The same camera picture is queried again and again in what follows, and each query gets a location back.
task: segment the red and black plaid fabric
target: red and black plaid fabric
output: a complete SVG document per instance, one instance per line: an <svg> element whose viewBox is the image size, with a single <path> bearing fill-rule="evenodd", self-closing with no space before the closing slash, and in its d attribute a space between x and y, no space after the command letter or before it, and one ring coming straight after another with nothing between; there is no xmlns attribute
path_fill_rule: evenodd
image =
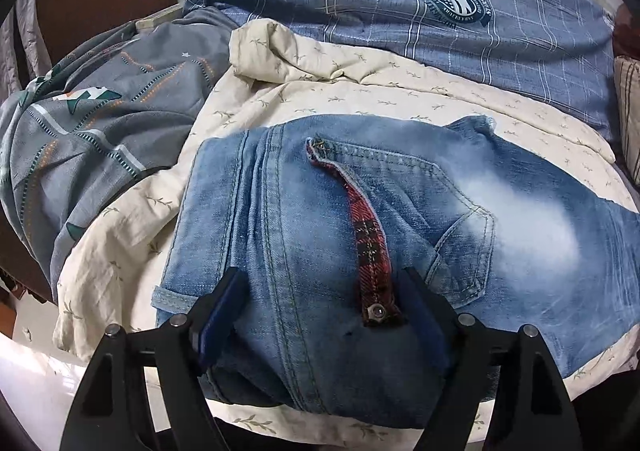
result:
<svg viewBox="0 0 640 451"><path fill-rule="evenodd" d="M401 314L396 306L393 292L391 261L378 219L365 197L349 183L340 170L331 162L319 161L312 148L318 150L322 157L326 158L328 148L322 140L314 140L310 145L307 145L311 163L320 166L340 180L347 191L358 253L358 281L363 321L366 325L372 326L399 322ZM374 305L381 305L385 309L381 320L372 319L369 314L369 307Z"/></svg>

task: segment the gray fabric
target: gray fabric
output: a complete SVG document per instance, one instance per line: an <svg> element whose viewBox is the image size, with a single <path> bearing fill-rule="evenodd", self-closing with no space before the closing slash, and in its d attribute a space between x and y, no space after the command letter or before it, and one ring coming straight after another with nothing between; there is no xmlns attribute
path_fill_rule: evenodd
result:
<svg viewBox="0 0 640 451"><path fill-rule="evenodd" d="M66 256L91 221L177 160L228 68L235 27L214 8L143 36L125 24L82 44L2 105L2 207L55 301Z"/></svg>
<svg viewBox="0 0 640 451"><path fill-rule="evenodd" d="M0 26L0 100L22 89L14 51L14 13L30 76L43 76L51 69L49 52L38 26L36 0L16 0Z"/></svg>

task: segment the blue plaid fabric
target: blue plaid fabric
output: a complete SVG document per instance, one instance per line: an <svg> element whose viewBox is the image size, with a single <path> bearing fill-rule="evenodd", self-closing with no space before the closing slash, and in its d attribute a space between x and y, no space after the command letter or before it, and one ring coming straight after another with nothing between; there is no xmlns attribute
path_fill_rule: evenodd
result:
<svg viewBox="0 0 640 451"><path fill-rule="evenodd" d="M518 92L619 139L612 23L591 0L186 0L185 12L212 5L238 25L269 17Z"/></svg>

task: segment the silver bolt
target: silver bolt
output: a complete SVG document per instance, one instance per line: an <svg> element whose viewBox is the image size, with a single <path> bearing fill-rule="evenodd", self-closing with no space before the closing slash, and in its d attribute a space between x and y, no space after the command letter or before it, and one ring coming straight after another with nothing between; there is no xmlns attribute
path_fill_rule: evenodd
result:
<svg viewBox="0 0 640 451"><path fill-rule="evenodd" d="M373 319L374 321L382 321L386 317L385 307L380 303L373 303L367 308L367 313L369 314L369 319Z"/></svg>
<svg viewBox="0 0 640 451"><path fill-rule="evenodd" d="M114 337L118 335L121 328L122 327L117 323L111 323L109 326L107 326L107 328L104 329L104 333L108 337Z"/></svg>
<svg viewBox="0 0 640 451"><path fill-rule="evenodd" d="M171 316L171 319L169 319L169 324L171 326L182 326L187 322L187 316L185 314L176 314L174 316Z"/></svg>
<svg viewBox="0 0 640 451"><path fill-rule="evenodd" d="M524 332L524 335L529 337L535 337L539 333L538 329L533 325L524 325L522 331Z"/></svg>
<svg viewBox="0 0 640 451"><path fill-rule="evenodd" d="M471 314L460 314L458 316L458 322L463 326L473 326L476 324L476 318Z"/></svg>

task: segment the circular logo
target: circular logo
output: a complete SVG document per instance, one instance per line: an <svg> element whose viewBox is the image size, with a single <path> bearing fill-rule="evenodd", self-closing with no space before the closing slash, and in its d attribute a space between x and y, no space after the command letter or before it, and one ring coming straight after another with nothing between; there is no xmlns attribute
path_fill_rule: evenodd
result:
<svg viewBox="0 0 640 451"><path fill-rule="evenodd" d="M425 0L443 18L455 23L475 23L483 25L491 18L491 8L486 0Z"/></svg>

